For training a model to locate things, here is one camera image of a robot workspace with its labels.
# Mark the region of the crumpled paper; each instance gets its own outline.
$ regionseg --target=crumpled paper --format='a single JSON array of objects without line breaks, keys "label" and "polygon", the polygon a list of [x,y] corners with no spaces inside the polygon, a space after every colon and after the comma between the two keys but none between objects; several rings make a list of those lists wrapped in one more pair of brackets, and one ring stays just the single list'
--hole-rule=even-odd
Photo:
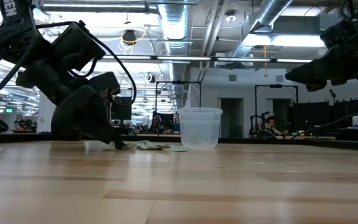
[{"label": "crumpled paper", "polygon": [[157,142],[150,142],[148,140],[129,142],[126,145],[126,149],[139,149],[139,150],[161,150],[170,152],[187,152],[190,148],[185,146],[162,144]]}]

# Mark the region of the silver ductwork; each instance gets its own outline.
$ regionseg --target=silver ductwork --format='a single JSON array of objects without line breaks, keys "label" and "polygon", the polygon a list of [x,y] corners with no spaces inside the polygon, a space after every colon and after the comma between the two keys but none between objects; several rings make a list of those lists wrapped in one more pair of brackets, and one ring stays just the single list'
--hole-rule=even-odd
[{"label": "silver ductwork", "polygon": [[[160,11],[162,31],[168,40],[182,40],[187,38],[189,30],[190,7],[187,5],[161,4],[158,5]],[[188,55],[189,45],[187,43],[165,43],[165,50],[168,55]],[[170,78],[172,81],[189,81],[190,73],[185,63],[171,63],[169,65]],[[188,85],[172,85],[172,93],[177,104],[177,108],[185,106]]]},{"label": "silver ductwork", "polygon": [[264,26],[269,26],[277,20],[293,0],[264,0],[260,6],[257,20]]},{"label": "silver ductwork", "polygon": [[[259,12],[257,12],[256,21],[250,22],[252,25],[247,27],[247,32],[252,30],[255,25],[257,25],[257,22],[263,26],[271,26],[292,1],[293,0],[264,0]],[[244,45],[241,43],[232,52],[231,57],[246,57],[252,48],[252,45]]]}]

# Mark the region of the black robotic arm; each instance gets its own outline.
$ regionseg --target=black robotic arm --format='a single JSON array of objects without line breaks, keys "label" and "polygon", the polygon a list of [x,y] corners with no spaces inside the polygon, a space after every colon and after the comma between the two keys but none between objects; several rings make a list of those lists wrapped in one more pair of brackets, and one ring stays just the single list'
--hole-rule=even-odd
[{"label": "black robotic arm", "polygon": [[352,9],[352,0],[344,0],[341,22],[324,31],[320,38],[328,48],[327,53],[310,63],[294,68],[285,75],[287,80],[305,84],[308,91],[324,88],[327,81],[342,85],[348,80],[358,80],[358,12],[347,17],[343,13],[345,4]]},{"label": "black robotic arm", "polygon": [[[124,143],[108,122],[104,100],[110,99],[115,106],[131,106],[136,98],[135,83],[121,61],[106,45],[91,35],[80,22],[35,25],[31,0],[0,0],[2,24],[0,26],[0,59],[15,64],[15,67],[0,83],[0,90],[20,67],[16,85],[26,88],[38,87],[59,109],[59,115],[74,129],[91,138],[109,144],[114,141],[117,148]],[[52,43],[46,41],[37,29],[68,26]],[[117,60],[128,74],[134,86],[134,98],[129,105],[118,105],[111,96],[120,93],[120,86],[113,72],[87,79],[96,62],[103,58],[102,45]],[[93,60],[91,70],[77,75]]]}]

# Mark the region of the transparent container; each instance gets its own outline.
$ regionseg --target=transparent container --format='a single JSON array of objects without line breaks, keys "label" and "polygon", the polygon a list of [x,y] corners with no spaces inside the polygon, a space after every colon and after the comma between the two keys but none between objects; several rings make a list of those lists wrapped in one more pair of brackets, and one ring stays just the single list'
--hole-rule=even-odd
[{"label": "transparent container", "polygon": [[181,143],[192,149],[213,149],[218,144],[222,110],[181,108],[178,110]]}]

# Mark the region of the wooden table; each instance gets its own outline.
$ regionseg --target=wooden table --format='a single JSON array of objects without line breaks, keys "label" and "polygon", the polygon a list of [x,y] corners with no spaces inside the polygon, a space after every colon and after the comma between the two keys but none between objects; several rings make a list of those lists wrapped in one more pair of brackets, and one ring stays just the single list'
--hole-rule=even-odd
[{"label": "wooden table", "polygon": [[358,151],[0,144],[0,224],[358,223]]},{"label": "wooden table", "polygon": [[138,136],[145,136],[145,137],[180,137],[180,134],[137,134]]},{"label": "wooden table", "polygon": [[[277,139],[284,139],[283,136],[276,136]],[[292,136],[285,136],[285,139],[291,139]],[[334,136],[319,136],[318,138],[316,136],[297,136],[294,139],[330,139],[335,140]]]}]

